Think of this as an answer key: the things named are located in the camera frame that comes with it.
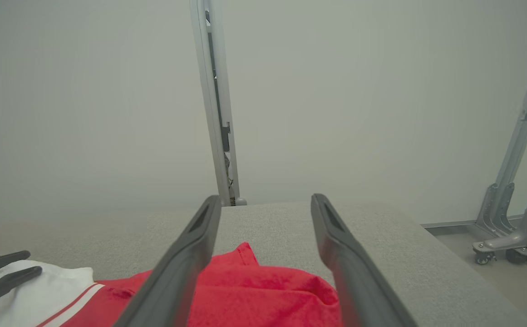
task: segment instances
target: metal bracket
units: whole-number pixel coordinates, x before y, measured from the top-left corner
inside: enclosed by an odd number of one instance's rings
[[[512,195],[514,193],[515,184],[509,183],[502,193],[502,197],[499,199],[499,205],[497,206],[497,211],[493,217],[493,224],[501,229],[502,231],[510,234],[516,228],[510,224],[510,221],[507,219],[507,209],[510,206],[510,201],[512,200]]]
[[[493,201],[495,201],[495,193],[497,191],[497,184],[491,184],[485,192],[485,198],[483,198],[483,203],[481,204],[481,210],[475,221],[475,225],[485,232],[488,232],[492,236],[498,238],[501,236],[497,232],[497,227],[491,221],[490,213],[491,207],[493,206]]]
[[[496,240],[504,241],[503,238],[492,238],[491,240],[487,240],[484,242],[473,242],[473,251],[475,252],[482,252],[482,253],[494,253],[497,250],[509,250],[513,249],[516,250],[521,255],[525,255],[527,257],[527,246],[520,246],[519,244],[516,245],[517,247],[512,247],[512,245],[508,243],[502,244],[495,244]]]
[[[227,123],[227,126],[221,126],[221,138],[223,140],[223,151],[229,152],[229,134],[231,133],[231,128],[229,127],[229,123]]]

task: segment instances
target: metal stand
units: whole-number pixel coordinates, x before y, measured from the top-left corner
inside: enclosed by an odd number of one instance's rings
[[[510,221],[507,219],[507,209],[510,206],[510,201],[512,200],[512,195],[514,194],[515,184],[509,183],[502,193],[502,197],[499,199],[499,205],[497,206],[497,211],[493,217],[493,224],[500,230],[510,234],[516,228],[510,224]]]
[[[495,236],[496,238],[498,238],[501,236],[501,234],[497,232],[497,227],[491,221],[491,216],[490,216],[491,209],[493,207],[493,202],[495,201],[496,191],[497,191],[497,183],[491,184],[487,188],[487,192],[485,192],[485,198],[483,199],[483,203],[481,204],[481,210],[479,211],[479,215],[477,216],[475,225],[485,230],[485,232],[488,232],[492,236]]]
[[[490,186],[490,190],[494,189],[495,184]],[[513,191],[513,185],[508,185],[506,190]],[[490,197],[493,193],[488,190],[486,194],[486,199]],[[478,219],[477,225],[483,230],[486,228],[491,229],[491,225],[488,223],[488,218],[486,216],[487,210],[490,210],[489,204],[486,204],[486,201],[483,202],[484,207],[482,208],[483,217]],[[504,201],[504,208],[507,210],[509,201]],[[513,230],[509,235],[501,236],[497,238],[492,238],[484,242],[474,242],[473,251],[477,253],[475,255],[475,262],[481,265],[486,264],[490,259],[494,258],[494,251],[497,250],[506,250],[506,256],[508,261],[512,263],[524,263],[527,260],[527,209],[523,216],[523,221],[516,230]]]

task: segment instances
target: white wall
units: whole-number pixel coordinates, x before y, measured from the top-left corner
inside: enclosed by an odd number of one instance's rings
[[[0,218],[216,193],[188,2],[0,0]]]
[[[241,196],[475,219],[527,89],[527,1],[222,2]]]

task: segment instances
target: red fabric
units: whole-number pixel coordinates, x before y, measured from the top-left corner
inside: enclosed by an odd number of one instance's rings
[[[101,288],[62,327],[110,327],[151,271],[99,281]],[[251,247],[215,256],[201,272],[188,325],[341,326],[336,291],[326,281],[292,268],[264,267]]]

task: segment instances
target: white fabric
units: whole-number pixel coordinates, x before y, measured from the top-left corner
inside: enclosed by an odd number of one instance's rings
[[[83,294],[75,303],[72,304],[67,310],[64,310],[64,312],[60,313],[57,317],[43,325],[43,327],[60,327],[64,322],[68,321],[70,318],[74,317],[75,314],[78,313],[85,305],[86,303],[91,300],[92,296],[96,294],[97,291],[100,290],[100,288],[104,287],[102,284],[95,284],[92,288],[90,288],[85,294]]]
[[[0,278],[34,266],[42,268],[41,275],[0,298],[0,327],[36,327],[94,284],[91,268],[64,269],[31,260],[16,261],[3,267],[0,269]],[[83,297],[94,289],[97,291],[99,288],[92,287]]]

